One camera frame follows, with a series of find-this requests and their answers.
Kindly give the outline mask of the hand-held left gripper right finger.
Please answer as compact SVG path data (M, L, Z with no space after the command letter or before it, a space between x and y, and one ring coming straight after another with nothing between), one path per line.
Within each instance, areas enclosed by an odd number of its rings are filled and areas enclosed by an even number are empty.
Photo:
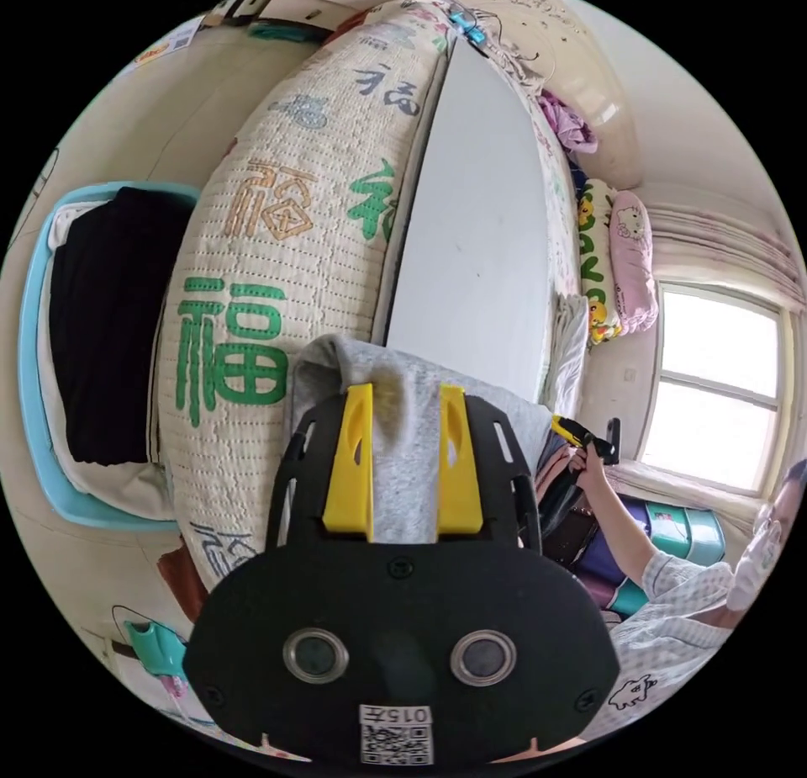
M483 527L483 509L464 389L440 386L440 441L436 536L472 536Z

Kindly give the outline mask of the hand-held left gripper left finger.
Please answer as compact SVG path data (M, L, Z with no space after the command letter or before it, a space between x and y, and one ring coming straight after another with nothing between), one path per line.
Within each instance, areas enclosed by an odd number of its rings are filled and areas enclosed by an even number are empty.
M327 532L373 541L373 388L345 393L322 520Z

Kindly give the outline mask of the person's right hand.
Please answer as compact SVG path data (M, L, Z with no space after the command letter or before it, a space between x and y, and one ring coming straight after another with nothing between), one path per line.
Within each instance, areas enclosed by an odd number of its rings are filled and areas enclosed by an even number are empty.
M593 450L578 449L569 460L569 468L577 475L577 485L586 495L599 492L609 485L603 461Z

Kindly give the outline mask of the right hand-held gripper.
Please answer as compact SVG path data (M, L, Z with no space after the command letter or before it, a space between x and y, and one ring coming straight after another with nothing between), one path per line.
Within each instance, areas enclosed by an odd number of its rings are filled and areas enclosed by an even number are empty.
M583 451L593 445L596 456L605 467L615 466L621 458L621 435L611 433L605 439L595 437L589 429L579 422L561 415L553 415L551 429L566 443Z

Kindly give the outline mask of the person's left hand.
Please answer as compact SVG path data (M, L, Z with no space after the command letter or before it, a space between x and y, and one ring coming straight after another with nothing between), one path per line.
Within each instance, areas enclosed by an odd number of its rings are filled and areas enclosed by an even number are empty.
M563 742L561 744L558 744L555 747L552 747L552 748L549 748L549 749L539 749L538 746L537 746L536 740L533 739L531 741L531 743L530 743L530 747L527 750L522 751L522 752L520 752L518 754L514 754L514 755L511 755L511 756L502 758L502 759L497 759L496 761L493 761L493 764L504 764L504 763L509 763L509 762L513 762L513 761L540 758L540 757L543 757L543 756L547 756L549 754L559 753L559 752L561 752L563 750L572 749L572 748L575 748L577 746L581 746L583 744L585 744L584 739L579 738L579 737L575 737L575 738L570 738L567 741L565 741L565 742Z

